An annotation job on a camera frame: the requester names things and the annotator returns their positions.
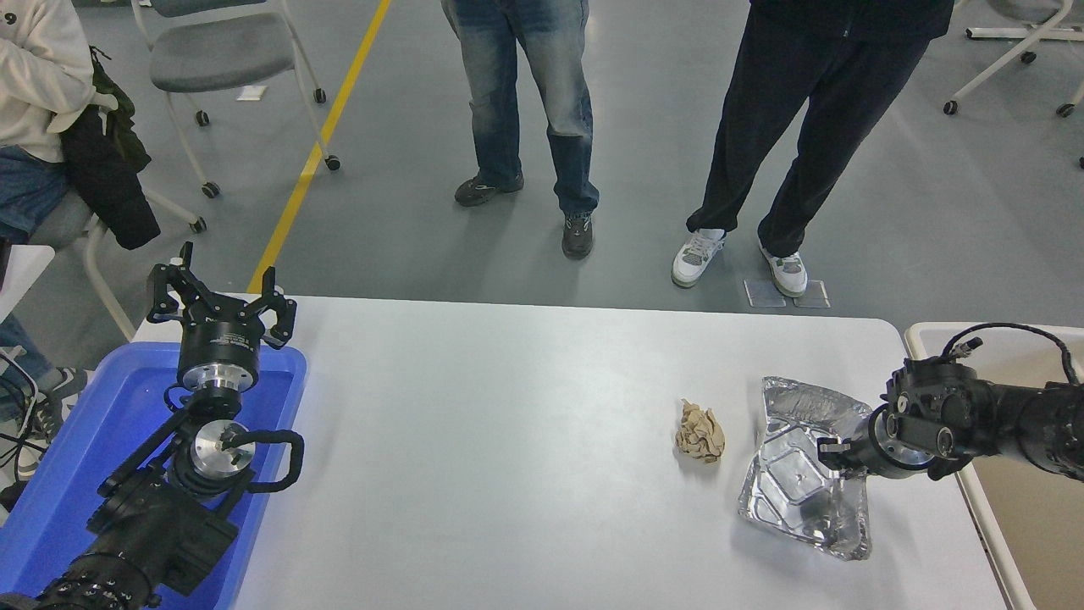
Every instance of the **sneaker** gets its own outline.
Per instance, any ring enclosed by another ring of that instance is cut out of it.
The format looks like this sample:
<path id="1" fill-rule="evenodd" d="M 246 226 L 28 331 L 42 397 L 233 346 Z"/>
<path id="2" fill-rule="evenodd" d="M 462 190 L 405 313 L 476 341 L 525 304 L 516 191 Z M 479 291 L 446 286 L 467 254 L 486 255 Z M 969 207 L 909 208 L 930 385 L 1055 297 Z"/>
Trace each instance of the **sneaker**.
<path id="1" fill-rule="evenodd" d="M 72 410 L 92 375 L 92 372 L 74 368 L 56 371 L 61 374 L 61 382 L 49 390 L 42 390 L 34 406 L 37 428 L 49 441 L 56 438 L 61 425 L 72 415 Z"/>
<path id="2" fill-rule="evenodd" d="M 775 287 L 792 298 L 805 294 L 809 274 L 805 272 L 802 257 L 797 251 L 790 256 L 772 256 L 764 249 L 764 244 L 760 243 L 760 239 L 757 239 L 757 245 L 760 246 L 760 252 L 764 255 L 769 268 L 772 269 L 772 281 L 775 282 Z"/>
<path id="3" fill-rule="evenodd" d="M 678 256 L 674 256 L 670 278 L 682 287 L 693 287 L 708 268 L 708 262 L 723 248 L 725 239 L 726 231 L 723 229 L 693 231 L 685 245 L 678 250 Z"/>
<path id="4" fill-rule="evenodd" d="M 595 244 L 590 211 L 565 216 L 565 233 L 560 237 L 560 250 L 569 258 L 583 258 L 591 254 Z"/>
<path id="5" fill-rule="evenodd" d="M 486 184 L 475 176 L 455 189 L 455 203 L 459 203 L 463 207 L 474 207 L 493 198 L 498 193 L 514 193 L 522 187 L 522 173 L 516 176 L 511 186 L 504 187 Z"/>

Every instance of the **aluminum foil tray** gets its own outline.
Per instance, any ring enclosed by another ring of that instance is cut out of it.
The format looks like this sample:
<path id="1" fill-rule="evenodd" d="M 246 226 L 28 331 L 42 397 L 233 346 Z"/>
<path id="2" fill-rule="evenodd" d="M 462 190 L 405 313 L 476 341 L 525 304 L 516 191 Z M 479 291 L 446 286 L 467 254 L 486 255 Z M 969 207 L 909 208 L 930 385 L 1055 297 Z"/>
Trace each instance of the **aluminum foil tray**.
<path id="1" fill-rule="evenodd" d="M 738 498 L 746 519 L 839 559 L 869 557 L 865 475 L 842 479 L 817 462 L 816 440 L 850 433 L 872 410 L 833 390 L 763 380 L 766 427 Z"/>

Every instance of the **black pants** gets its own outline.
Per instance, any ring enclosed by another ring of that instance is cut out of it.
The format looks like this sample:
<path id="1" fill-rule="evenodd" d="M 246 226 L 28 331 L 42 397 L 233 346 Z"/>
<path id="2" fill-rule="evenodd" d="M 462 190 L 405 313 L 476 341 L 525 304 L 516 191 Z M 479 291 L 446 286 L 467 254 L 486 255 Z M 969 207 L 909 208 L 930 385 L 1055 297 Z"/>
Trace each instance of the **black pants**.
<path id="1" fill-rule="evenodd" d="M 823 38 L 750 10 L 723 102 L 704 205 L 685 221 L 688 230 L 737 228 L 757 169 L 809 99 L 798 156 L 758 228 L 772 255 L 797 251 L 805 225 L 928 44 L 912 38 Z"/>

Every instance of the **yellow floor line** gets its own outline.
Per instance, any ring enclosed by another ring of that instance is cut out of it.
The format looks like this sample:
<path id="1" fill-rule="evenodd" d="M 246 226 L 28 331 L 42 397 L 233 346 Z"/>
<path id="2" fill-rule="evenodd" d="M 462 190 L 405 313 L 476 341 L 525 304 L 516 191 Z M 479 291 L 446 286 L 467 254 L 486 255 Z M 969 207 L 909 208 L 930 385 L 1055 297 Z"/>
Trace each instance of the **yellow floor line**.
<path id="1" fill-rule="evenodd" d="M 350 99 L 353 86 L 358 81 L 358 75 L 361 73 L 361 66 L 364 65 L 365 57 L 369 56 L 369 50 L 373 47 L 373 40 L 376 38 L 376 33 L 380 30 L 380 24 L 384 23 L 384 15 L 387 14 L 388 5 L 390 4 L 391 0 L 380 0 L 380 5 L 376 8 L 376 14 L 373 15 L 373 21 L 369 24 L 369 30 L 361 40 L 358 53 L 353 56 L 353 63 L 350 64 L 350 69 L 346 73 L 343 87 L 339 88 L 338 95 L 335 96 L 335 103 L 332 104 L 332 109 L 327 113 L 327 119 L 324 121 L 324 127 L 321 130 L 324 140 L 331 140 L 332 133 L 335 132 L 335 126 L 338 125 L 338 119 L 343 116 L 343 108 L 346 106 L 347 100 Z M 263 249 L 260 261 L 256 264 L 253 278 L 248 282 L 248 291 L 258 293 L 260 290 L 263 270 L 274 264 L 279 258 L 279 252 L 286 242 L 286 235 L 289 234 L 289 229 L 294 225 L 297 211 L 301 208 L 301 202 L 305 200 L 305 195 L 309 192 L 312 176 L 317 172 L 317 167 L 322 164 L 323 155 L 320 152 L 320 145 L 313 144 L 312 152 L 309 153 L 309 159 L 306 161 L 305 168 L 301 169 L 301 176 L 298 177 L 297 184 L 294 185 L 294 192 L 291 193 L 289 199 L 286 202 L 286 208 L 283 209 L 282 216 L 279 217 L 279 223 L 275 225 L 274 232 L 271 233 L 271 239 Z"/>

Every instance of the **tabletop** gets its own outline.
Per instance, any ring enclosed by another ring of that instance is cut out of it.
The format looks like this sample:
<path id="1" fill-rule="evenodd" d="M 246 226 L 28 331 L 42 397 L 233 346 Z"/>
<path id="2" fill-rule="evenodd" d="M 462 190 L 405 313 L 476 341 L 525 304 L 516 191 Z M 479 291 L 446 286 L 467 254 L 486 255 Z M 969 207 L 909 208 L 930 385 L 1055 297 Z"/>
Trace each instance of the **tabletop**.
<path id="1" fill-rule="evenodd" d="M 904 358 L 887 323 L 297 300 L 305 467 L 237 610 L 1004 607 L 953 481 L 872 479 L 865 561 L 738 516 L 761 378 L 876 404 Z M 682 399 L 717 415 L 719 463 L 675 451 Z"/>

